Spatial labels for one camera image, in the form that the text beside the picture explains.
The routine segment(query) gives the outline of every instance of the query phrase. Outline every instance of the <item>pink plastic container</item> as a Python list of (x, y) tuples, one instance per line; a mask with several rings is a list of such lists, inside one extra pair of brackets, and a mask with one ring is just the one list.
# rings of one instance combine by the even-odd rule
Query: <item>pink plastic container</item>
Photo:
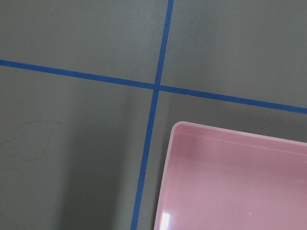
[(155, 230), (307, 230), (307, 144), (179, 122)]

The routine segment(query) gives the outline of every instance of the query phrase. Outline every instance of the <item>pink bin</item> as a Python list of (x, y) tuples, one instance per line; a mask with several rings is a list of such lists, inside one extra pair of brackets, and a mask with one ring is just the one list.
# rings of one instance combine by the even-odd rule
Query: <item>pink bin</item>
[(307, 144), (179, 122), (155, 230), (307, 230)]

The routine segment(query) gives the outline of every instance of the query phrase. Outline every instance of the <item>blue line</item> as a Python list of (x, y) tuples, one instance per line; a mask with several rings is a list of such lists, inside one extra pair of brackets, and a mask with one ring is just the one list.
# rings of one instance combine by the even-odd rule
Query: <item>blue line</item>
[(165, 59), (165, 53), (166, 53), (166, 46), (167, 46), (167, 40), (168, 40), (168, 34), (169, 34), (169, 27), (170, 27), (171, 18), (172, 18), (173, 5), (174, 5), (174, 0), (169, 0), (167, 4), (167, 10), (166, 10), (166, 16), (165, 16), (165, 23), (164, 23), (163, 36), (162, 36), (161, 47), (160, 47), (157, 72), (155, 76), (156, 88), (154, 88), (153, 90), (153, 97), (152, 97), (152, 103), (150, 106), (150, 113), (149, 113), (148, 124), (147, 124), (147, 131), (146, 131), (143, 156), (142, 156), (142, 161), (141, 161), (138, 187), (137, 187), (137, 191), (135, 195), (135, 202), (134, 202), (132, 221), (131, 221), (131, 230), (137, 230), (137, 227), (138, 227), (142, 194), (143, 194), (143, 189), (144, 189), (144, 182), (145, 182), (147, 162), (148, 162), (148, 155), (149, 155), (149, 149), (150, 149), (153, 128), (154, 128), (153, 127), (154, 117), (155, 117), (155, 113), (157, 109), (157, 103), (158, 103), (158, 97), (159, 97), (159, 86), (161, 84), (163, 65), (164, 65), (164, 59)]
[(284, 111), (300, 113), (300, 114), (307, 114), (307, 108), (296, 107), (296, 106), (285, 105), (285, 104), (264, 102), (264, 101), (252, 100), (252, 99), (241, 98), (241, 97), (233, 97), (233, 96), (227, 96), (227, 95), (210, 93), (210, 92), (187, 90), (187, 89), (181, 89), (181, 88), (164, 86), (164, 85), (161, 85), (159, 87), (159, 90), (164, 91), (164, 92), (179, 93), (179, 94), (190, 95), (190, 96), (195, 96), (195, 97), (215, 99), (219, 101), (248, 104), (248, 105), (259, 106), (259, 107), (264, 107), (264, 108), (278, 109), (278, 110), (284, 110)]
[(88, 79), (88, 80), (94, 80), (94, 81), (103, 81), (103, 82), (109, 82), (109, 83), (114, 83), (114, 84), (119, 84), (119, 85), (128, 85), (128, 86), (134, 86), (134, 87), (145, 88), (145, 89), (155, 89), (156, 88), (154, 84), (135, 81), (135, 80), (113, 78), (113, 77), (107, 77), (107, 76), (90, 74), (90, 73), (82, 73), (82, 72), (76, 72), (76, 71), (71, 71), (71, 70), (57, 69), (57, 68), (51, 68), (51, 67), (45, 67), (45, 66), (37, 66), (37, 65), (25, 64), (25, 63), (14, 62), (14, 61), (6, 61), (6, 60), (1, 60), (1, 59), (0, 59), (0, 66), (34, 70), (34, 71), (39, 71), (39, 72), (44, 72), (44, 73), (59, 74), (59, 75), (64, 75), (64, 76), (69, 76), (69, 77), (82, 78), (82, 79)]

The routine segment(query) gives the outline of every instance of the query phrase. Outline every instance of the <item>pink tray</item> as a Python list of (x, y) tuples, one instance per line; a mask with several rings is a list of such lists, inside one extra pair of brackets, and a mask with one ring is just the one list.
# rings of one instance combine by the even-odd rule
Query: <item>pink tray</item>
[(307, 230), (307, 144), (179, 122), (155, 230)]

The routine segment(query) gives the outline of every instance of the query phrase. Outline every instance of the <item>gray surface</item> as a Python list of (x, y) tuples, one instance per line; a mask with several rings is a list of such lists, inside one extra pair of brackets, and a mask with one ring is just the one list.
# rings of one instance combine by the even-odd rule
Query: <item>gray surface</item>
[(307, 142), (307, 115), (161, 92), (138, 229), (153, 229), (170, 131), (178, 121)]
[(162, 84), (307, 107), (307, 3), (176, 0)]
[(166, 1), (0, 1), (0, 58), (154, 82)]
[(151, 91), (0, 73), (0, 229), (129, 229)]

